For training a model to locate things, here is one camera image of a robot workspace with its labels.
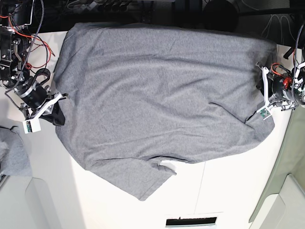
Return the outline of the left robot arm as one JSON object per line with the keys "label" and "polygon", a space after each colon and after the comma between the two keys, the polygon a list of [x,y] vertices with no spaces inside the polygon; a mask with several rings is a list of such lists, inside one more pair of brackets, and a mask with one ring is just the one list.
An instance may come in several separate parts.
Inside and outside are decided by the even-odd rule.
{"label": "left robot arm", "polygon": [[295,109],[298,106],[305,106],[305,63],[299,63],[297,60],[297,48],[305,41],[301,39],[305,31],[305,25],[302,24],[298,31],[295,45],[291,47],[284,57],[288,54],[293,55],[293,67],[287,69],[279,63],[271,64],[271,105],[281,107],[282,110]]}

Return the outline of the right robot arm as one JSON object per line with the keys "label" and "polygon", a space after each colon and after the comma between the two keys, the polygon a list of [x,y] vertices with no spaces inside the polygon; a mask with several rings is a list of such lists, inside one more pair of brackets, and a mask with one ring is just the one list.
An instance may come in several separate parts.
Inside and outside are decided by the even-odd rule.
{"label": "right robot arm", "polygon": [[[0,2],[0,81],[5,96],[23,113],[26,129],[34,130],[34,121],[40,119],[63,126],[65,117],[59,101],[66,94],[52,93],[47,82],[51,78],[48,62],[53,55],[50,46],[38,36],[45,16],[44,2],[40,1],[41,18],[35,33],[32,23],[35,1],[2,0]],[[45,63],[34,67],[29,63],[30,53],[37,42],[46,50]]]}

